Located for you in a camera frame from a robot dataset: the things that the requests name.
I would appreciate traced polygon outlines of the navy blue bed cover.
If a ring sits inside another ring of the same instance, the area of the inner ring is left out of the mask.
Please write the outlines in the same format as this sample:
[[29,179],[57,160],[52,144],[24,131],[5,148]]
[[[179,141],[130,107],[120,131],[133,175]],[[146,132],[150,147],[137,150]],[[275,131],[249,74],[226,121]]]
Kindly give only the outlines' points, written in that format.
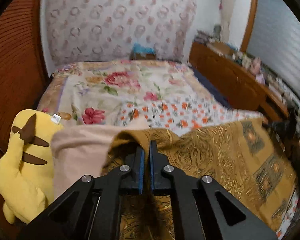
[[222,93],[200,72],[196,69],[191,67],[192,71],[194,72],[194,76],[198,79],[198,81],[213,95],[213,97],[224,107],[228,109],[232,109],[232,106],[227,101],[227,98],[223,96]]

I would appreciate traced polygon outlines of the gold brocade garment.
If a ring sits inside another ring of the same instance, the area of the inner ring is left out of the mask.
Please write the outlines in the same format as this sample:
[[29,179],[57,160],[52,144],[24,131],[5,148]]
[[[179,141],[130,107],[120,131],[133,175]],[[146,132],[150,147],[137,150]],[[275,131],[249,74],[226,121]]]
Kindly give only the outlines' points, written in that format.
[[147,151],[151,141],[173,166],[192,177],[211,176],[265,222],[278,239],[284,237],[290,226],[285,215],[292,208],[296,172],[275,147],[260,118],[195,126],[183,134],[167,127],[122,127],[110,143],[102,173],[123,163],[120,148],[136,142]]

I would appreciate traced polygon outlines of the floral quilt blanket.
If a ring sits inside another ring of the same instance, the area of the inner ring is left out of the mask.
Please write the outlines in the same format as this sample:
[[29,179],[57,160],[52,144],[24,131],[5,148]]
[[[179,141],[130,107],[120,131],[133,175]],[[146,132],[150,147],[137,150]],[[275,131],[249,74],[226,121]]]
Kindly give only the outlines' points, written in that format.
[[173,61],[77,62],[57,68],[37,109],[58,114],[64,126],[112,125],[121,107],[212,94],[186,64]]

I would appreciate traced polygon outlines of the blue topped box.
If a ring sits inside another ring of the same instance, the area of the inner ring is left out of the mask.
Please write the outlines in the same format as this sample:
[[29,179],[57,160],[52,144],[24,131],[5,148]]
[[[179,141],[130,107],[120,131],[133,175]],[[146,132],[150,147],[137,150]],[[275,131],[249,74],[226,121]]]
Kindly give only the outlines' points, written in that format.
[[156,60],[157,55],[153,48],[144,47],[135,43],[131,51],[130,60]]

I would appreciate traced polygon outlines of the pink folded pillow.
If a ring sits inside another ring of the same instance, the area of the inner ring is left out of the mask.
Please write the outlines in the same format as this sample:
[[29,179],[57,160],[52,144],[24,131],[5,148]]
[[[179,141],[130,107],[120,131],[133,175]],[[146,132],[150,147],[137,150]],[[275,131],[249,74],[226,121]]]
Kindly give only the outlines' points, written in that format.
[[54,165],[53,190],[58,198],[82,176],[101,175],[110,145],[120,132],[149,128],[145,117],[133,120],[128,126],[78,125],[55,133],[51,140]]

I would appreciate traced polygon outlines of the wooden sideboard cabinet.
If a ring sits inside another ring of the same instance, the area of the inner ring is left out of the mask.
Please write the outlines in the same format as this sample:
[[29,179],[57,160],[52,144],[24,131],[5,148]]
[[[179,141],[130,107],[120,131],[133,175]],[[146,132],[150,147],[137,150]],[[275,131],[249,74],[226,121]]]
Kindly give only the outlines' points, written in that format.
[[288,119],[287,107],[239,64],[197,42],[191,46],[189,62],[226,97],[231,107],[259,111],[270,121]]

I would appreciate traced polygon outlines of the patterned lace wall curtain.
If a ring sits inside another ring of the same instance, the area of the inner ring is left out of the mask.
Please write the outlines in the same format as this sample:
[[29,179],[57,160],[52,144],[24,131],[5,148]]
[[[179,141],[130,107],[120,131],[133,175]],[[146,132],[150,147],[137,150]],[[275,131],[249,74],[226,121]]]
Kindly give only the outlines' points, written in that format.
[[179,61],[196,0],[46,0],[54,64],[129,58],[134,45]]

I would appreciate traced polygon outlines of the pink bottle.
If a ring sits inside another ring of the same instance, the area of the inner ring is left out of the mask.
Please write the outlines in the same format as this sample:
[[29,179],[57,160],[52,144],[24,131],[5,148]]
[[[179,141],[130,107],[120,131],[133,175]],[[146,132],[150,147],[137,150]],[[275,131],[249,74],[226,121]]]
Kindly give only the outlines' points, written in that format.
[[250,65],[250,72],[251,74],[253,74],[254,76],[257,76],[260,74],[260,71],[261,71],[261,59],[259,57],[255,57],[252,62],[251,62],[251,65]]

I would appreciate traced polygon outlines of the cardboard box on cabinet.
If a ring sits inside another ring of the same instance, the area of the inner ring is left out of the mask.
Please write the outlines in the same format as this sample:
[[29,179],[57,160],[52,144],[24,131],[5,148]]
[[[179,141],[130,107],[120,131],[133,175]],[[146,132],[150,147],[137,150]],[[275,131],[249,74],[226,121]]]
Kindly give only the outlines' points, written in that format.
[[219,55],[229,55],[231,56],[236,51],[230,48],[227,44],[222,42],[209,42],[206,44],[207,47],[209,47],[211,50],[213,50],[215,53]]

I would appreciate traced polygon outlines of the wooden louvered wardrobe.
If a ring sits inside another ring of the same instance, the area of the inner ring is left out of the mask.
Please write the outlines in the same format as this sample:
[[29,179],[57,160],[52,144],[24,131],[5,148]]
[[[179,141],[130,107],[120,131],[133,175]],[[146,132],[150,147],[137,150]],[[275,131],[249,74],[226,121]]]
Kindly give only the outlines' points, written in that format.
[[40,0],[0,0],[0,158],[14,117],[36,108],[49,84],[39,10]]

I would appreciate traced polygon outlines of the orange print bed sheet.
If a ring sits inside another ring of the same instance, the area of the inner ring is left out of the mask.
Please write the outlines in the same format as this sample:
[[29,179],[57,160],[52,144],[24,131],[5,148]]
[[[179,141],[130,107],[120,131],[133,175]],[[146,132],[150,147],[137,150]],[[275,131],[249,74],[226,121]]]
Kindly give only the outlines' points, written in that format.
[[[230,110],[218,103],[209,103],[194,98],[175,98],[172,100],[130,106],[125,103],[117,117],[120,127],[128,126],[133,120],[145,117],[149,128],[167,127],[177,134],[183,134],[195,126],[218,126],[229,122],[260,118],[260,113],[242,110]],[[296,191],[291,197],[292,208],[285,215],[292,224],[298,195]]]

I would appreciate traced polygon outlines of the grey window blind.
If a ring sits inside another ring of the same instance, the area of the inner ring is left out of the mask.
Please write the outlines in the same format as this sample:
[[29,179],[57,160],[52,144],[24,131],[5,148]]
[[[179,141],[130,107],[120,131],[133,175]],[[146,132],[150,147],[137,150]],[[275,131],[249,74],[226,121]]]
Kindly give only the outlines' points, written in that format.
[[260,57],[300,99],[300,22],[283,0],[257,0],[247,52]]

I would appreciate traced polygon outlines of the yellow plush toy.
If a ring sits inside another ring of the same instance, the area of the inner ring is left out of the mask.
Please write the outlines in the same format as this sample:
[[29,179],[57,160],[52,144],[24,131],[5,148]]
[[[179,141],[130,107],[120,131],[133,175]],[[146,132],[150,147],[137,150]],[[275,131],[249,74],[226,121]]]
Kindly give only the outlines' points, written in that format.
[[2,210],[10,224],[28,224],[54,201],[51,140],[62,129],[57,114],[25,109],[15,116],[0,158]]

